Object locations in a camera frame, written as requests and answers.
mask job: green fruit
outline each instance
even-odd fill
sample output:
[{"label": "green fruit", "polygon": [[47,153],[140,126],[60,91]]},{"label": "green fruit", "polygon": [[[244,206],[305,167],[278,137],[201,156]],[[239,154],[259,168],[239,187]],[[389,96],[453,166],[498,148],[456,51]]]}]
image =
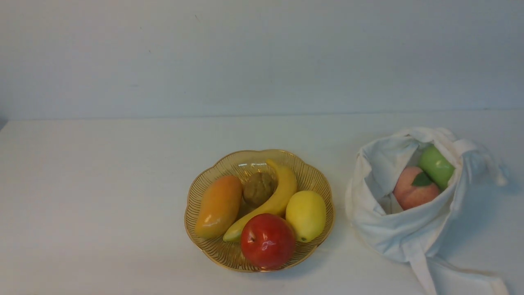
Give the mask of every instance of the green fruit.
[{"label": "green fruit", "polygon": [[455,167],[444,158],[434,145],[422,152],[419,167],[428,174],[429,178],[437,184],[441,191],[447,188],[447,183],[455,171]]}]

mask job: lemon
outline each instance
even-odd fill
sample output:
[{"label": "lemon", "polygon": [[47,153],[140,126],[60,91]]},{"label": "lemon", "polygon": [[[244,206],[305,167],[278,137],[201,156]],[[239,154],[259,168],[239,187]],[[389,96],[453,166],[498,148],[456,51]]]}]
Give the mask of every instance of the lemon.
[{"label": "lemon", "polygon": [[308,243],[318,237],[326,224],[326,204],[313,191],[300,191],[289,199],[286,220],[295,231],[297,241]]}]

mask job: cloth bag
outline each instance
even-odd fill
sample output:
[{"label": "cloth bag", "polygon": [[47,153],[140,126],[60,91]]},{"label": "cloth bag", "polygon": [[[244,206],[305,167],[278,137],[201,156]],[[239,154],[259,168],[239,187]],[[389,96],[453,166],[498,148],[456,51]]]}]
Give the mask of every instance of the cloth bag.
[{"label": "cloth bag", "polygon": [[[455,167],[446,188],[429,203],[403,211],[392,191],[407,165],[416,165],[430,144]],[[484,285],[487,294],[507,295],[499,278],[461,271],[436,257],[452,220],[461,211],[468,187],[487,175],[507,184],[503,166],[480,144],[460,139],[443,128],[409,128],[372,141],[357,154],[346,191],[346,214],[355,232],[386,258],[409,262],[427,295],[437,295],[430,269]]]}]

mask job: green leaf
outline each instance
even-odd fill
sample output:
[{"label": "green leaf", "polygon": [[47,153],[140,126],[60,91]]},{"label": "green leaf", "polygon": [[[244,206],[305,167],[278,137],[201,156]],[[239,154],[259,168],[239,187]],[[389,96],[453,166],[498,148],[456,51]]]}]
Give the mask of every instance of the green leaf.
[{"label": "green leaf", "polygon": [[411,183],[412,186],[428,186],[430,184],[432,184],[431,179],[429,179],[424,171],[420,172],[415,179],[413,179],[413,183]]}]

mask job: white wall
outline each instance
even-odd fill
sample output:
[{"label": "white wall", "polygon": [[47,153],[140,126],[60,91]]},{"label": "white wall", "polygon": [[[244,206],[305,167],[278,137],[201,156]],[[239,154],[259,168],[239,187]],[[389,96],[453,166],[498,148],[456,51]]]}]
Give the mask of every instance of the white wall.
[{"label": "white wall", "polygon": [[3,0],[0,118],[524,107],[516,0]]}]

